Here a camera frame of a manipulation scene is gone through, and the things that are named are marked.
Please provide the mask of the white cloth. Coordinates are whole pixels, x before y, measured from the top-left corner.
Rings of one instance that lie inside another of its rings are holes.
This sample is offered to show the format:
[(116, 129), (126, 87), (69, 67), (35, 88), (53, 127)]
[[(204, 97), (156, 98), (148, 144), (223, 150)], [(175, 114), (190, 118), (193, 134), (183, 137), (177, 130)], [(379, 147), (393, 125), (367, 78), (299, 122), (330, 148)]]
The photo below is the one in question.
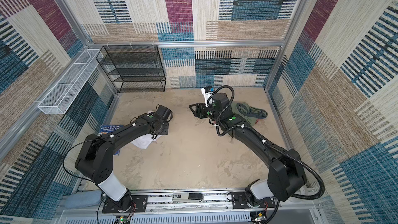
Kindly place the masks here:
[(137, 139), (133, 140), (131, 142), (131, 144), (135, 145), (136, 147), (138, 147), (140, 149), (147, 149), (148, 146), (152, 142), (156, 142), (159, 138), (160, 138), (160, 136), (154, 136), (152, 134), (146, 134), (146, 135), (140, 136)]

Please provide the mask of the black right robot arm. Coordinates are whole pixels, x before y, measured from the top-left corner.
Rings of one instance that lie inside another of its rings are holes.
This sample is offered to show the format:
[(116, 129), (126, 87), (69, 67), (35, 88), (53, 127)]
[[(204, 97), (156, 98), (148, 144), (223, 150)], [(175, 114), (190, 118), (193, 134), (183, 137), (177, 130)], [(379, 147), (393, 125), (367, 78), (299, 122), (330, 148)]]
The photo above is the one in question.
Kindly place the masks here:
[(289, 198), (303, 199), (301, 189), (307, 182), (300, 155), (293, 149), (285, 150), (272, 143), (255, 130), (240, 114), (234, 113), (225, 93), (215, 94), (215, 102), (196, 103), (189, 106), (197, 118), (209, 118), (220, 135), (229, 135), (253, 151), (268, 168), (268, 178), (256, 180), (245, 189), (245, 196), (250, 207), (259, 206), (265, 198), (287, 201)]

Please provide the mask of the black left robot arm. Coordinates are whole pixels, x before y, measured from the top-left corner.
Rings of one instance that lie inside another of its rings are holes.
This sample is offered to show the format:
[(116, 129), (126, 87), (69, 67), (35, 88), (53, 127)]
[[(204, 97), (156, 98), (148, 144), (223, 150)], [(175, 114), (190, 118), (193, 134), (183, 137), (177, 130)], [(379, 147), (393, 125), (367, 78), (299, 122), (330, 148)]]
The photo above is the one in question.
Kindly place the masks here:
[(86, 137), (75, 162), (75, 168), (105, 193), (107, 206), (115, 212), (131, 211), (134, 203), (130, 191), (114, 173), (114, 154), (139, 137), (153, 138), (169, 132), (173, 112), (160, 105), (155, 112), (138, 116), (114, 132)]

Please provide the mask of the blue-grey cloth bundle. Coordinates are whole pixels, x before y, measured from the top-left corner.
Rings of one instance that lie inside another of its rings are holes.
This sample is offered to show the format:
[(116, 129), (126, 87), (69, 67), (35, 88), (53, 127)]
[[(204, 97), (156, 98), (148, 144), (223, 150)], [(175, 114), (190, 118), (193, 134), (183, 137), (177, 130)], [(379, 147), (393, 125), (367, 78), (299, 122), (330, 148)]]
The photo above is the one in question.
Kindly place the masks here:
[(78, 192), (69, 196), (64, 203), (66, 209), (80, 209), (99, 205), (102, 199), (100, 190)]

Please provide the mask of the green shirt with grey trim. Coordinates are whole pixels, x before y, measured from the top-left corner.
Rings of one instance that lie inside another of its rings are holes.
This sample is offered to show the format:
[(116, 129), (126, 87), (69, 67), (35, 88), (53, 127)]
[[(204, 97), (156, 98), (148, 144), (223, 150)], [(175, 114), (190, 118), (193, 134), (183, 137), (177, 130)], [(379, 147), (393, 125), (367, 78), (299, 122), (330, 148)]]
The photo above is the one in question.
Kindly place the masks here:
[(246, 102), (233, 102), (231, 108), (234, 114), (242, 116), (251, 126), (254, 126), (260, 119), (265, 119), (268, 116), (266, 110), (251, 107)]

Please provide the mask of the blue illustrated children's book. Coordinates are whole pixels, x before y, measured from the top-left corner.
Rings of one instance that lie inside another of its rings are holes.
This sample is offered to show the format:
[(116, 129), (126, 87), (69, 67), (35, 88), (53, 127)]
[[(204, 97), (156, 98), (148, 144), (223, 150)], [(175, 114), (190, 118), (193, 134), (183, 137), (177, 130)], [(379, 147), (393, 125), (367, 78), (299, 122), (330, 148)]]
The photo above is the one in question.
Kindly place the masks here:
[(123, 127), (124, 125), (102, 125), (100, 126), (98, 136), (108, 135), (110, 133), (115, 132), (114, 137), (116, 138), (116, 140), (118, 140), (118, 133), (119, 133), (118, 129), (121, 129)]

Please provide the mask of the grey handheld controller device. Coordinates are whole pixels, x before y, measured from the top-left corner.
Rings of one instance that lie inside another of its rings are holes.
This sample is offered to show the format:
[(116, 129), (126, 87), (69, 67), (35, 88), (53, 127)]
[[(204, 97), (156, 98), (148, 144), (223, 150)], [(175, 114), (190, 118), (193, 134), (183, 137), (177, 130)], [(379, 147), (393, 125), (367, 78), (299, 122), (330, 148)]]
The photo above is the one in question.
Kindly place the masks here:
[(172, 201), (179, 203), (202, 203), (204, 196), (198, 192), (177, 192), (173, 194)]

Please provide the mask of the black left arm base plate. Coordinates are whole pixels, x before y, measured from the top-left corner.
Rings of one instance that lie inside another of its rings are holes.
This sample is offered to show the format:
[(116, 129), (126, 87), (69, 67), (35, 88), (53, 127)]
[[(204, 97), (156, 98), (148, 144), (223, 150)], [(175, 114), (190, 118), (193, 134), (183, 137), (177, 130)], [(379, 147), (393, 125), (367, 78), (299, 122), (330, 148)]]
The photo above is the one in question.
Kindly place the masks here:
[(147, 195), (126, 195), (118, 202), (106, 197), (101, 212), (103, 214), (143, 213), (147, 207), (147, 200)]

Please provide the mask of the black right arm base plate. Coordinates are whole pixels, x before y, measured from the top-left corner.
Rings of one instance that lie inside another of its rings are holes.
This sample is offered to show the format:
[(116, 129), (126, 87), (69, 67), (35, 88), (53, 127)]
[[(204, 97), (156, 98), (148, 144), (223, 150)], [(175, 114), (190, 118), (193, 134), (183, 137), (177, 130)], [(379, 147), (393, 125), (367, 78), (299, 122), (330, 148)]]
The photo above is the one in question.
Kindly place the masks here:
[(231, 191), (227, 194), (227, 199), (232, 202), (233, 209), (274, 208), (276, 206), (272, 198), (258, 200), (244, 191)]

